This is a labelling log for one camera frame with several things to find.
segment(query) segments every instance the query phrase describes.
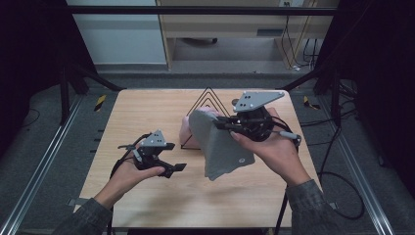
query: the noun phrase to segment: gray sleeve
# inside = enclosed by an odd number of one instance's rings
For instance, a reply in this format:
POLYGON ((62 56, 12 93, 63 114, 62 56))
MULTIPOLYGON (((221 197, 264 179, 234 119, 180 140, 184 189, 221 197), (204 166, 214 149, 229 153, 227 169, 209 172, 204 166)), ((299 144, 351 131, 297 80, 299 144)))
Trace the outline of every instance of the gray sleeve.
POLYGON ((52 234, 102 235, 112 217, 113 213, 110 210, 90 199, 63 221, 52 234))
POLYGON ((292 215, 292 234, 346 234, 334 220, 336 213, 314 180, 286 190, 292 215))

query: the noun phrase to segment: floor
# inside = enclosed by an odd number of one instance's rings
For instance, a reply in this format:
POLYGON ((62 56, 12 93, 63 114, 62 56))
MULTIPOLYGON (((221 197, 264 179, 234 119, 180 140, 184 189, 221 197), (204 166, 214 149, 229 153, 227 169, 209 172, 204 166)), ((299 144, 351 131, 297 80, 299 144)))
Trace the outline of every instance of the floor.
MULTIPOLYGON (((299 62, 307 66, 287 70, 276 52, 272 39, 219 38, 216 44, 209 40, 180 39, 171 70, 102 76, 119 86, 137 89, 208 86, 274 89, 312 69, 310 58, 300 56, 299 62)), ((70 92, 71 102, 78 106, 73 106, 76 115, 66 130, 59 126, 59 87, 36 94, 21 132, 1 159, 0 222, 3 226, 8 221, 16 225, 11 234, 50 234, 71 214, 73 207, 68 206, 68 201, 78 197, 116 99, 116 92, 94 80, 87 78, 87 82, 90 91, 86 96, 70 92), (106 101, 100 112, 93 112, 102 94, 107 95, 106 101), (57 150, 50 149, 49 144, 60 132, 62 143, 57 150)), ((290 95, 319 170, 336 127, 330 121, 314 124, 329 117, 330 107, 330 94, 316 96, 312 92, 314 82, 302 84, 290 95), (305 106, 304 96, 310 105, 319 105, 321 109, 305 106)), ((336 203, 342 214, 337 218, 339 224, 348 234, 415 234, 413 198, 392 168, 379 166, 376 151, 353 111, 353 103, 348 97, 341 97, 341 102, 343 113, 351 113, 342 119, 343 128, 334 141, 325 170, 338 173, 347 181, 332 174, 323 175, 328 201, 336 203), (347 219, 360 214, 362 204, 358 195, 363 198, 364 213, 357 219, 347 219)))

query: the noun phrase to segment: wooden table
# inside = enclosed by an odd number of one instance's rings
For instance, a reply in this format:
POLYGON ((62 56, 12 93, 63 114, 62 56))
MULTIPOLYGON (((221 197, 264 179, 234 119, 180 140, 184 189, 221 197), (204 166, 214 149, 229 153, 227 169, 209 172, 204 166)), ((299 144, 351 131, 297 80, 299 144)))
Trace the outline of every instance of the wooden table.
MULTIPOLYGON (((123 90, 119 92, 102 141, 90 168, 80 198, 94 197, 107 183, 116 160, 142 134, 157 129, 172 151, 163 151, 161 160, 186 163, 182 172, 171 178, 154 177, 141 182, 116 205, 114 228, 207 228, 274 227, 281 209, 286 183, 261 159, 232 173, 210 181, 205 175, 205 158, 200 150, 180 148, 179 129, 204 90, 123 90)), ((216 89, 215 94, 233 115, 231 101, 243 90, 216 89)), ((291 98, 285 96, 266 107, 274 107, 290 128, 302 136, 291 98)), ((312 178, 317 179, 305 140, 300 158, 312 178)), ((291 209, 287 206, 282 227, 291 227, 291 209)))

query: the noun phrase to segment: person's right hand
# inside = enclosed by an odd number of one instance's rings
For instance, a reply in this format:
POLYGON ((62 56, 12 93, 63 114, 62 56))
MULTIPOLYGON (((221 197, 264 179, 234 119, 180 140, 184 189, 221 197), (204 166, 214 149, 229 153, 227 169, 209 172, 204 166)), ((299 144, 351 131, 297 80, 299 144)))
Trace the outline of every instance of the person's right hand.
MULTIPOLYGON (((279 117, 274 108, 267 109, 273 117, 279 117)), ((283 130, 274 126, 274 131, 283 130)), ((231 132, 232 137, 241 146, 259 156, 266 165, 279 174, 289 186, 302 184, 310 180, 297 153, 296 147, 291 139, 272 133, 268 139, 262 142, 254 142, 243 134, 231 132)))

